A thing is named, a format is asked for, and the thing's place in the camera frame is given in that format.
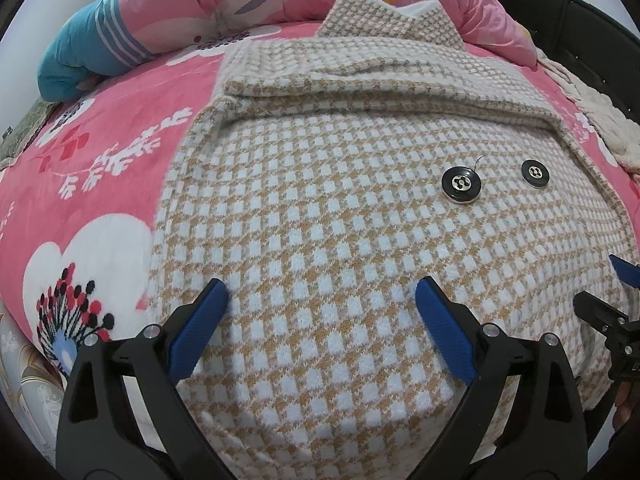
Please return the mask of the person's right hand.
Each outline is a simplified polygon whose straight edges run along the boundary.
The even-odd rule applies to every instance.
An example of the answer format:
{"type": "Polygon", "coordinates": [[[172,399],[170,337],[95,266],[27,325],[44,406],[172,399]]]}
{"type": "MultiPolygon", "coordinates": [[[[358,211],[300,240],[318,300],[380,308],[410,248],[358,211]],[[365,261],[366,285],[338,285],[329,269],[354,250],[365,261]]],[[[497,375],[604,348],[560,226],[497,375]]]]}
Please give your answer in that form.
{"type": "Polygon", "coordinates": [[[615,414],[613,417],[613,428],[620,430],[631,418],[634,407],[639,402],[639,383],[623,382],[618,388],[614,401],[615,414]]]}

